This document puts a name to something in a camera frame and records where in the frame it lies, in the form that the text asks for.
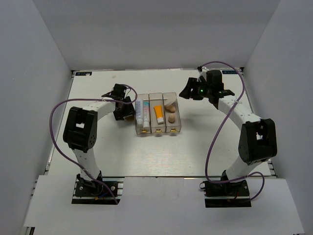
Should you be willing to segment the clear white cosmetic tube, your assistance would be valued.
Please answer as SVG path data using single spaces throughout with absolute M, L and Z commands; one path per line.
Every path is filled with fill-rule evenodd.
M 143 100 L 137 99 L 135 102 L 136 123 L 138 127 L 143 127 Z

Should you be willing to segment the round white powder puff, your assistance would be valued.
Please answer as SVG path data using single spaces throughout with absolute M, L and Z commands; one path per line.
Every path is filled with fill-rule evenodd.
M 176 96 L 175 95 L 171 95 L 169 97 L 164 98 L 164 106 L 170 106 L 172 105 L 175 101 L 176 101 Z

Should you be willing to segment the teal pink gradient tube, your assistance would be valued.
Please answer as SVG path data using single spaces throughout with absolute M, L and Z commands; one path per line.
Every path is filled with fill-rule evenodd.
M 143 101 L 143 128 L 150 127 L 150 105 L 148 101 Z

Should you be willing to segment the beige makeup sponge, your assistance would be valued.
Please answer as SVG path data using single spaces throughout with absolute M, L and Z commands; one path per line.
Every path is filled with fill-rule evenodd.
M 169 123 L 175 123 L 176 121 L 176 115 L 175 113 L 171 113 L 169 116 L 168 116 L 168 122 Z
M 176 108 L 174 105 L 168 105 L 168 106 L 165 106 L 165 109 L 171 113 L 174 113 L 176 111 Z

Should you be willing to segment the orange cream tube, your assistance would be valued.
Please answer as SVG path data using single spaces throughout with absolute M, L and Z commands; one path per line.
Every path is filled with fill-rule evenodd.
M 161 105 L 154 106 L 154 111 L 156 115 L 156 120 L 158 124 L 164 123 L 164 117 L 163 117 L 163 109 Z

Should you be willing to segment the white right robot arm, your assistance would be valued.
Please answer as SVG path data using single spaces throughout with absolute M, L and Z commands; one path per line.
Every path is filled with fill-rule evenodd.
M 234 92 L 226 90 L 220 70 L 202 71 L 198 78 L 190 77 L 179 96 L 192 100 L 207 98 L 226 115 L 225 120 L 230 119 L 240 130 L 239 156 L 219 181 L 224 194 L 233 195 L 239 188 L 238 182 L 253 175 L 256 166 L 277 155 L 274 121 L 255 115 Z

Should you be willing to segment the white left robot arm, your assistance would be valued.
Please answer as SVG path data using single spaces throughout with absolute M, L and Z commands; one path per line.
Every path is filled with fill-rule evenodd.
M 92 195 L 99 195 L 103 191 L 102 175 L 93 151 L 98 121 L 110 113 L 116 121 L 134 119 L 133 101 L 127 95 L 130 89 L 125 84 L 115 84 L 112 91 L 102 95 L 100 100 L 83 108 L 71 107 L 69 110 L 63 140 L 80 165 L 78 179 L 87 182 L 86 188 Z

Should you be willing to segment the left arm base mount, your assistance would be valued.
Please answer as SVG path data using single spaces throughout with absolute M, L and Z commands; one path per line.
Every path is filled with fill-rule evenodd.
M 102 180 L 110 188 L 117 203 L 106 187 L 94 181 L 87 181 L 81 178 L 80 174 L 76 176 L 71 203 L 81 205 L 117 205 L 122 197 L 124 178 L 102 177 L 101 179 L 100 176 L 97 179 Z

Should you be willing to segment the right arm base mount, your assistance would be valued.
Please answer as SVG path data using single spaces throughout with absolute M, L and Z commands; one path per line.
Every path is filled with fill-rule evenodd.
M 250 193 L 246 180 L 225 184 L 203 181 L 199 185 L 204 191 L 206 208 L 250 208 Z

